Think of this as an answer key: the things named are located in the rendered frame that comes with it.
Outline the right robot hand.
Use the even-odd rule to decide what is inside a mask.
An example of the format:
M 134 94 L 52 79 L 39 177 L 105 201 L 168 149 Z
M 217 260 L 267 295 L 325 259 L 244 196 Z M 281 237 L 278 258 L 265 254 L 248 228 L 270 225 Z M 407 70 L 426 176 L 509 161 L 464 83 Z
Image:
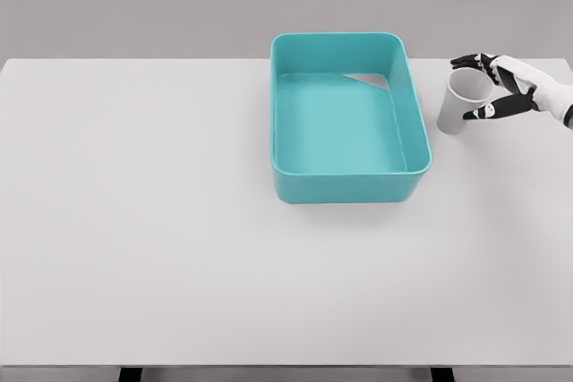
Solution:
M 508 55 L 477 53 L 449 61 L 453 70 L 471 68 L 484 73 L 508 96 L 498 98 L 463 115 L 465 120 L 501 119 L 529 111 L 548 111 L 547 97 L 554 79 L 545 72 Z

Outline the white paper cup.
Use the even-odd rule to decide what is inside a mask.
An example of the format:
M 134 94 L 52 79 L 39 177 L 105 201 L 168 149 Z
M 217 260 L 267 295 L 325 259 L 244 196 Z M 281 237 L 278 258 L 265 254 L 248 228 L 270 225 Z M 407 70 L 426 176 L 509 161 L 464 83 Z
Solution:
M 463 115 L 484 105 L 494 90 L 494 83 L 484 72 L 469 67 L 453 70 L 436 122 L 439 130 L 450 135 L 461 133 L 466 126 Z

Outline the teal plastic basket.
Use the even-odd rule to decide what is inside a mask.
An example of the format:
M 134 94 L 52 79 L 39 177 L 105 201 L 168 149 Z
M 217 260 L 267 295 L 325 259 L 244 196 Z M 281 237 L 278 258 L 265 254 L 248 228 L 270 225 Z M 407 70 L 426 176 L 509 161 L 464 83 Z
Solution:
M 270 45 L 270 163 L 291 204 L 402 202 L 432 164 L 402 39 L 284 33 Z

